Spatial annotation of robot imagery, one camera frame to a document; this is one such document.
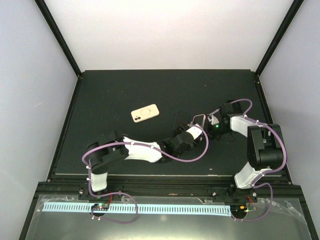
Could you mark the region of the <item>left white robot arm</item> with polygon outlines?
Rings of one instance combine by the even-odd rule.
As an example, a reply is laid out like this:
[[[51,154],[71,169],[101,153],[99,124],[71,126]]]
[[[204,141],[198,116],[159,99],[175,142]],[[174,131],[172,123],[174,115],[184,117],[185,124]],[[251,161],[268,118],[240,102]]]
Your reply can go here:
[[[194,149],[203,139],[203,152],[192,159],[182,159],[185,151]],[[118,167],[129,160],[148,163],[167,163],[175,160],[192,163],[202,158],[209,148],[209,138],[204,129],[190,123],[180,127],[172,138],[154,142],[133,140],[118,131],[102,136],[87,146],[87,152],[82,156],[82,162],[88,169],[89,193],[97,200],[103,199],[108,192],[107,177],[111,168]]]

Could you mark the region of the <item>pink cased phone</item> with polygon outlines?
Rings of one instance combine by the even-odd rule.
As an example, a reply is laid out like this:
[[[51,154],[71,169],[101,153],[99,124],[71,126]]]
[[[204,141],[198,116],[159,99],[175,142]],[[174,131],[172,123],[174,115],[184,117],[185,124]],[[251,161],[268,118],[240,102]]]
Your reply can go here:
[[[205,127],[207,116],[205,114],[195,115],[192,119],[192,124],[199,125],[202,129]]]

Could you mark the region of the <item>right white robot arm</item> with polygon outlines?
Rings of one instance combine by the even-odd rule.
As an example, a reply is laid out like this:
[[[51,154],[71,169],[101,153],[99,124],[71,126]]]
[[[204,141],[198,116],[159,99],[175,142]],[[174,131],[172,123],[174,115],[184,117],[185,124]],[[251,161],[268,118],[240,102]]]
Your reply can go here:
[[[248,117],[252,106],[250,99],[241,98],[223,103],[206,117],[207,133],[212,138],[219,139],[224,134],[235,132],[247,139],[247,163],[226,188],[226,195],[233,202],[243,201],[246,195],[252,194],[262,177],[282,170],[287,162],[280,125]]]

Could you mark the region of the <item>blue phone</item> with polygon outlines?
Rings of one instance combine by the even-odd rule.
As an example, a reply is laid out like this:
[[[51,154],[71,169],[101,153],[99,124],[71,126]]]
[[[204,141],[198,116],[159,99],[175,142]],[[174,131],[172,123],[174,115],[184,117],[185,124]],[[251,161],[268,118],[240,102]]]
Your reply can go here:
[[[176,132],[181,125],[186,125],[189,122],[189,118],[190,113],[187,110],[178,109],[176,111],[172,131]]]

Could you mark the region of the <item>beige cased phone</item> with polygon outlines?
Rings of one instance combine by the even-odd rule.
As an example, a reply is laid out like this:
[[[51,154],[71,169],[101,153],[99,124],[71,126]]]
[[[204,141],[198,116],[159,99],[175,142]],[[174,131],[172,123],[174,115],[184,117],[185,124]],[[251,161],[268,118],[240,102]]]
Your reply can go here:
[[[151,118],[154,118],[160,114],[160,111],[156,104],[151,104],[136,110],[131,111],[131,117],[135,123],[139,123]]]

